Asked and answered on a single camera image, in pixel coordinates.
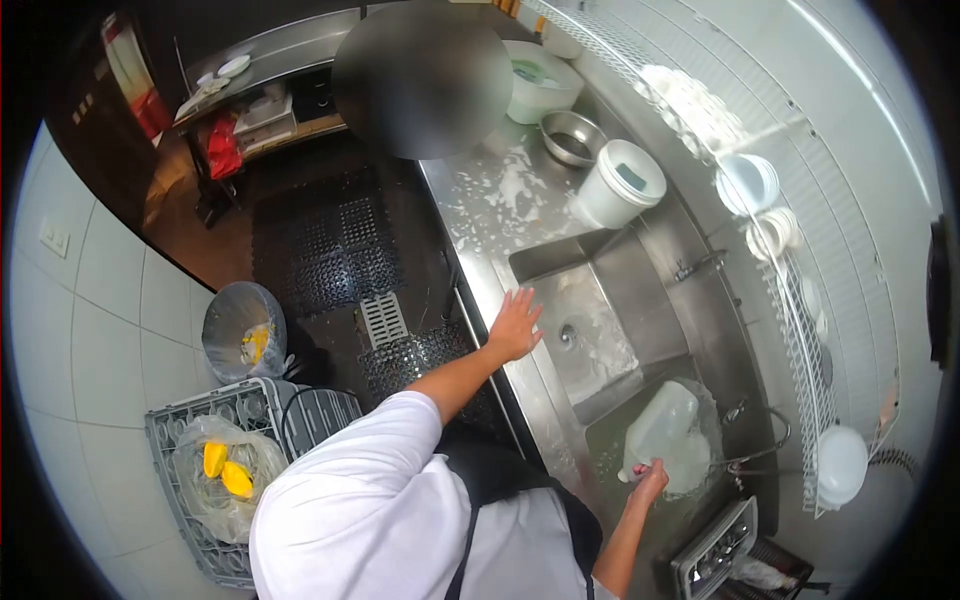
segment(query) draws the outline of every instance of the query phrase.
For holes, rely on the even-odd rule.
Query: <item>apron strap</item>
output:
[[[573,558],[587,582],[587,598],[593,600],[593,564],[600,554],[603,532],[596,516],[555,478],[537,470],[515,452],[501,445],[479,441],[443,440],[437,452],[447,456],[446,464],[467,488],[470,522],[464,557],[454,573],[445,600],[458,600],[467,570],[467,558],[473,543],[480,507],[516,496],[519,492],[550,488],[560,498],[570,529]]]
[[[460,559],[460,564],[457,565],[457,572],[453,574],[450,587],[446,589],[444,600],[459,600],[460,598],[460,589],[464,586],[464,573],[467,572],[467,556],[469,556],[470,547],[473,545],[473,530],[476,529],[477,515],[479,514],[479,506],[470,509],[470,526],[467,528],[467,547],[464,549],[464,558]]]

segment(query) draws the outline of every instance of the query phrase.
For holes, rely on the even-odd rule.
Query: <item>trash can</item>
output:
[[[252,281],[226,286],[206,308],[204,354],[223,383],[281,377],[287,325],[279,302]]]

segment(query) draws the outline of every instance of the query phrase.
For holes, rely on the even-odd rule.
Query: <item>hand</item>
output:
[[[628,510],[632,508],[641,509],[645,513],[663,492],[663,488],[666,488],[666,484],[670,482],[666,471],[663,470],[663,461],[655,458],[652,463],[650,467],[646,465],[634,467],[635,474],[643,475],[646,473],[646,475],[640,480],[640,483],[636,484],[636,489],[630,494],[630,499],[627,500]]]
[[[500,314],[493,321],[490,337],[484,345],[484,349],[495,355],[501,365],[523,358],[543,337],[542,331],[533,332],[534,323],[543,312],[542,305],[530,310],[533,299],[533,288],[520,288],[515,297],[508,290],[503,297]]]

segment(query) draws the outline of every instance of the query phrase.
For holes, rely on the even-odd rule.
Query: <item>stainless steel bowl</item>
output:
[[[607,144],[593,121],[570,110],[547,112],[540,120],[543,143],[550,154],[571,167],[591,167]]]

